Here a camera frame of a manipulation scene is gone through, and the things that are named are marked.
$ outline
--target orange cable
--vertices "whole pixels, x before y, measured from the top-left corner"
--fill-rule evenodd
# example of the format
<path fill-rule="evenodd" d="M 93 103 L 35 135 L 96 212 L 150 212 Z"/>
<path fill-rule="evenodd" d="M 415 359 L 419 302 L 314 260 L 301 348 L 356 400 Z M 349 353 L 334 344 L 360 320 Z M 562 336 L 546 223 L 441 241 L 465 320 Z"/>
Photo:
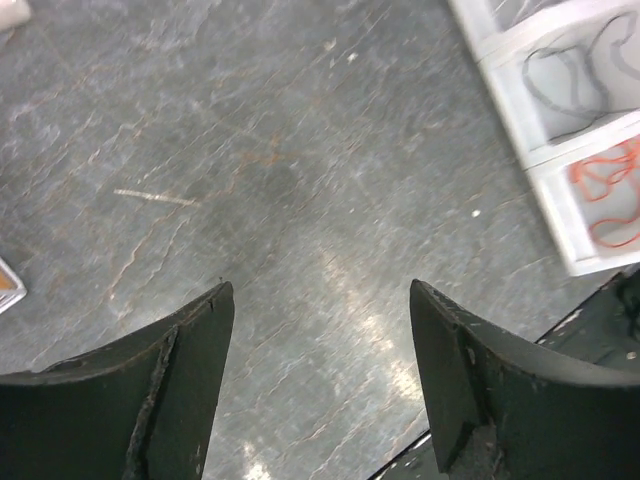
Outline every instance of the orange cable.
<path fill-rule="evenodd" d="M 571 181 L 571 183 L 577 185 L 583 197 L 589 203 L 597 202 L 607 198 L 613 192 L 615 185 L 625 179 L 636 191 L 636 198 L 638 203 L 636 206 L 635 214 L 631 219 L 604 218 L 589 226 L 589 233 L 591 234 L 591 238 L 593 239 L 593 241 L 601 246 L 608 248 L 624 247 L 625 245 L 629 245 L 630 243 L 633 243 L 636 240 L 640 239 L 640 232 L 638 232 L 630 240 L 627 240 L 625 242 L 609 243 L 598 237 L 595 232 L 598 227 L 607 223 L 629 225 L 640 219 L 640 183 L 634 177 L 634 172 L 637 169 L 640 169 L 640 164 L 638 163 L 638 155 L 640 154 L 640 142 L 635 139 L 627 140 L 616 145 L 616 147 L 622 148 L 625 153 L 619 157 L 614 158 L 603 158 L 594 156 L 588 160 L 581 160 L 570 165 L 568 172 L 569 180 Z M 591 165 L 614 165 L 620 166 L 620 168 L 614 170 L 612 173 L 609 173 L 607 176 L 603 176 L 591 171 L 589 169 Z M 603 184 L 605 186 L 605 192 L 601 195 L 593 195 L 588 186 L 585 184 L 585 180 L 587 178 Z"/>

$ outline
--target scratched surface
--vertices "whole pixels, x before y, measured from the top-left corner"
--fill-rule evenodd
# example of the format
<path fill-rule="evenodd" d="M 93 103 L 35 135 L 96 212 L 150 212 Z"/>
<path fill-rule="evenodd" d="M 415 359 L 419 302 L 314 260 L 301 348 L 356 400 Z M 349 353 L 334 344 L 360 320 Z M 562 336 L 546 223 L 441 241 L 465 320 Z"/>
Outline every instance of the scratched surface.
<path fill-rule="evenodd" d="M 419 277 L 529 339 L 569 279 L 438 0 L 34 0 L 0 38 L 0 255 L 42 368 L 234 283 L 209 480 L 364 479 L 427 419 Z"/>

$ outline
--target white box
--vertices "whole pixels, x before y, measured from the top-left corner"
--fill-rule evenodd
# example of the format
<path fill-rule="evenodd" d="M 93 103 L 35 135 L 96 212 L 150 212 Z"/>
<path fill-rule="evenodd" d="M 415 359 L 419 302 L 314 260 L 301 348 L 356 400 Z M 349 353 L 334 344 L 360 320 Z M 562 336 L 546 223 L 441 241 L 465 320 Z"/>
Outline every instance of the white box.
<path fill-rule="evenodd" d="M 589 232 L 635 200 L 585 205 L 567 177 L 640 135 L 640 0 L 450 1 L 570 273 L 640 261 L 640 239 L 606 248 Z"/>

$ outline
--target orange wire coil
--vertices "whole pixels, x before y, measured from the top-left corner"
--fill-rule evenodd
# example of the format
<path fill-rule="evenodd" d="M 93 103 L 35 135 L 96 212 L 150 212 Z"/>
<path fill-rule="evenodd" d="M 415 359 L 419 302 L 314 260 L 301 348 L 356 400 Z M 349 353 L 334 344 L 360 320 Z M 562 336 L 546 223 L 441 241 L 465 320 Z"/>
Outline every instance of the orange wire coil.
<path fill-rule="evenodd" d="M 637 139 L 631 139 L 616 145 L 616 148 L 622 150 L 622 155 L 612 158 L 594 156 L 587 160 L 581 160 L 571 164 L 568 171 L 569 181 L 576 185 L 585 201 L 588 203 L 599 202 L 609 197 L 609 195 L 613 193 L 614 189 L 623 181 L 627 182 L 635 191 L 636 208 L 631 218 L 603 218 L 589 226 L 589 233 L 591 234 L 593 241 L 598 245 L 608 248 L 624 247 L 625 245 L 629 245 L 640 239 L 639 231 L 629 240 L 619 243 L 611 243 L 603 240 L 596 232 L 603 225 L 630 225 L 640 219 L 640 182 L 635 176 L 636 170 L 640 169 L 640 164 L 638 162 L 640 142 Z M 596 172 L 598 167 L 611 167 L 613 170 L 610 173 L 603 175 Z M 593 190 L 587 185 L 587 182 L 596 182 L 600 188 L 604 187 L 603 193 L 594 194 Z"/>

